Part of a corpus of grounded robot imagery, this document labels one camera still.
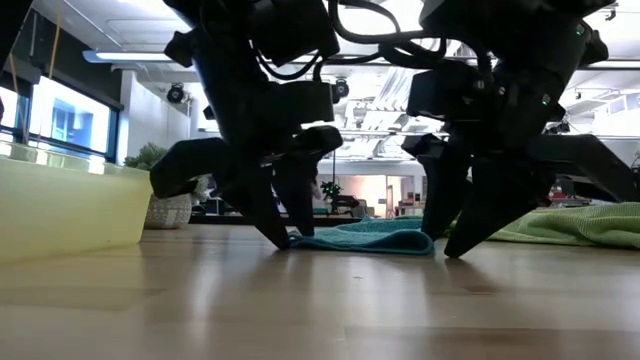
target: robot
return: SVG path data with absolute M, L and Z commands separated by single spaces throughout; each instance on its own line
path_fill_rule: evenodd
M 393 15 L 366 0 L 164 0 L 192 30 L 176 33 L 165 53 L 195 66 L 222 138 L 177 143 L 151 171 L 155 194 L 189 192 L 193 177 L 212 174 L 220 196 L 281 250 L 289 239 L 274 202 L 278 194 L 298 230 L 314 233 L 311 186 L 318 161 L 342 144 L 330 126 L 335 89 L 322 82 L 325 64 L 384 58 L 423 69 L 415 75 L 407 113 L 445 122 L 446 140 L 407 137 L 403 149 L 425 168 L 422 231 L 437 239 L 455 220 L 445 254 L 457 258 L 539 206 L 557 179 L 578 195 L 638 201 L 638 175 L 597 138 L 543 134 L 565 111 L 558 100 L 572 74 L 608 58 L 597 31 L 583 20 L 614 0 L 425 0 L 420 31 L 401 32 Z M 396 31 L 349 32 L 339 4 L 376 11 Z M 341 58 L 337 35 L 378 51 Z M 412 40 L 435 38 L 437 51 Z M 477 67 L 445 58 L 448 40 L 477 55 Z M 277 67 L 313 53 L 296 74 Z M 498 60 L 492 64 L 492 57 Z M 295 80 L 313 69 L 312 81 Z M 469 168 L 472 181 L 468 180 Z

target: potted plant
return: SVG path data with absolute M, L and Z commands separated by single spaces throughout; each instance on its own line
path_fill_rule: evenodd
M 148 143 L 140 149 L 138 156 L 125 158 L 124 165 L 149 171 L 166 153 L 167 149 Z M 192 206 L 209 198 L 207 191 L 209 176 L 199 176 L 197 180 L 198 185 L 191 194 L 169 199 L 158 199 L 151 195 L 144 227 L 146 229 L 178 229 L 188 224 Z

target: wooden floor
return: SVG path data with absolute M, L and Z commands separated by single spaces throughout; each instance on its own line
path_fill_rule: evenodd
M 2 360 L 640 359 L 640 254 L 275 253 L 250 227 L 0 267 Z

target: yellow plastic bin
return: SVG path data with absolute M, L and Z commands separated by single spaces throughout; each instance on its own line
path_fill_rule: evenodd
M 0 263 L 140 241 L 146 171 L 0 141 Z

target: light green blanket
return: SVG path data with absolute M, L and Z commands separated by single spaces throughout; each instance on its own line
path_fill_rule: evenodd
M 491 239 L 640 249 L 640 203 L 536 210 Z

